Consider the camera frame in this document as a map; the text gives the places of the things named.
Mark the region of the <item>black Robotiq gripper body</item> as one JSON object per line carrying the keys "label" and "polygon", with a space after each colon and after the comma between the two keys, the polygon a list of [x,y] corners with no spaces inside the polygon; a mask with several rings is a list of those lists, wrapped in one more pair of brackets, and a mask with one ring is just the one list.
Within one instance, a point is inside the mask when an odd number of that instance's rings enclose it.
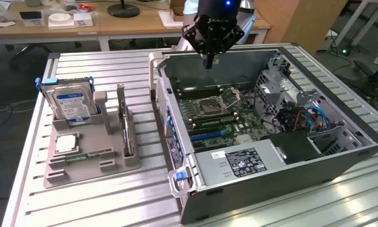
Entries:
{"label": "black Robotiq gripper body", "polygon": [[239,9],[238,0],[201,0],[198,2],[198,12],[195,22],[206,22],[209,25],[207,41],[210,45],[210,27],[230,28],[237,24],[237,14]]}

